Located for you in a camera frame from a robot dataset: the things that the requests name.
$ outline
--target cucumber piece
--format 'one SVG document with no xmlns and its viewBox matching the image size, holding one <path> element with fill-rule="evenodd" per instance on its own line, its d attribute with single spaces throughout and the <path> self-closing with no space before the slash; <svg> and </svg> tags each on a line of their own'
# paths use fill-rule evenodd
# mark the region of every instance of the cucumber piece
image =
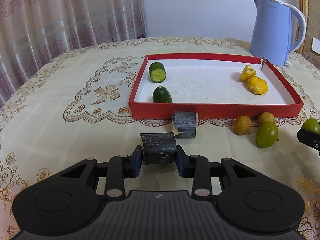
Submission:
<svg viewBox="0 0 320 240">
<path fill-rule="evenodd" d="M 154 103 L 172 103 L 172 98 L 167 89 L 160 86 L 153 91 L 152 101 Z"/>
<path fill-rule="evenodd" d="M 164 66 L 160 62 L 154 62 L 150 65 L 149 75 L 153 83 L 161 83 L 167 77 Z"/>
</svg>

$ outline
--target green fruit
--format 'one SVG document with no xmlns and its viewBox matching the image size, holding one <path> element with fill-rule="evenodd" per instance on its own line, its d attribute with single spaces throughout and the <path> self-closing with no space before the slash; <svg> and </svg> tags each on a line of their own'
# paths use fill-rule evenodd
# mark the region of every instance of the green fruit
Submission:
<svg viewBox="0 0 320 240">
<path fill-rule="evenodd" d="M 262 123 L 257 131 L 256 142 L 261 148 L 267 148 L 278 140 L 278 127 L 273 122 Z"/>
<path fill-rule="evenodd" d="M 312 132 L 320 133 L 320 124 L 314 118 L 309 118 L 305 120 L 305 122 L 302 125 L 302 128 Z"/>
<path fill-rule="evenodd" d="M 154 103 L 172 103 L 172 98 L 167 89 L 160 86 L 153 91 L 152 101 Z"/>
<path fill-rule="evenodd" d="M 154 83 L 161 83 L 167 77 L 164 66 L 160 62 L 154 62 L 149 67 L 149 75 Z"/>
</svg>

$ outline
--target electric kettle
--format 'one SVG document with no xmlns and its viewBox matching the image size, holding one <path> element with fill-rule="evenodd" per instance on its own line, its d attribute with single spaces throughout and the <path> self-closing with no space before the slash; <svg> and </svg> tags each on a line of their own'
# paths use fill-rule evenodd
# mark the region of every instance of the electric kettle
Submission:
<svg viewBox="0 0 320 240">
<path fill-rule="evenodd" d="M 306 36 L 306 20 L 295 6 L 279 0 L 254 0 L 257 17 L 253 29 L 250 53 L 265 57 L 273 65 L 285 65 L 289 53 L 303 43 Z M 292 15 L 300 25 L 297 41 L 291 45 Z"/>
</svg>

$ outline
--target wooden block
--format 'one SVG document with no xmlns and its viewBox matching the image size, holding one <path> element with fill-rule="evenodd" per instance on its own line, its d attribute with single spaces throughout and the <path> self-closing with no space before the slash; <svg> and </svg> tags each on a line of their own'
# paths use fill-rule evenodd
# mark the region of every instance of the wooden block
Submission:
<svg viewBox="0 0 320 240">
<path fill-rule="evenodd" d="M 172 132 L 176 138 L 196 137 L 198 127 L 198 113 L 173 112 Z"/>
<path fill-rule="evenodd" d="M 176 138 L 172 132 L 141 133 L 144 164 L 173 163 L 176 160 Z"/>
</svg>

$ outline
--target tablecloth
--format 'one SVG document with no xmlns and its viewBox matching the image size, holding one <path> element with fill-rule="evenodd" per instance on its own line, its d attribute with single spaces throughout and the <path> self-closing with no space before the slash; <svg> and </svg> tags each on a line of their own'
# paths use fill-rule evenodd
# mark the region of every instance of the tablecloth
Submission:
<svg viewBox="0 0 320 240">
<path fill-rule="evenodd" d="M 147 54 L 209 52 L 249 55 L 250 44 L 229 39 L 156 37 L 106 43 L 73 50 L 46 64 L 8 100 L 0 111 L 0 239 L 19 232 L 12 201 L 23 189 L 86 157 L 98 162 L 130 155 L 141 144 L 140 133 L 170 132 L 169 120 L 135 120 L 128 98 Z M 298 191 L 305 214 L 298 231 L 320 237 L 320 157 L 298 142 L 301 122 L 320 120 L 320 71 L 292 52 L 289 66 L 277 66 L 301 96 L 297 118 L 280 118 L 279 141 L 270 148 L 255 144 L 255 129 L 237 136 L 234 120 L 199 120 L 194 139 L 179 139 L 187 155 L 219 162 L 231 157 Z M 125 179 L 125 190 L 191 190 L 175 164 L 143 165 L 138 179 Z M 221 192 L 212 178 L 214 194 Z M 103 192 L 103 182 L 98 185 Z"/>
</svg>

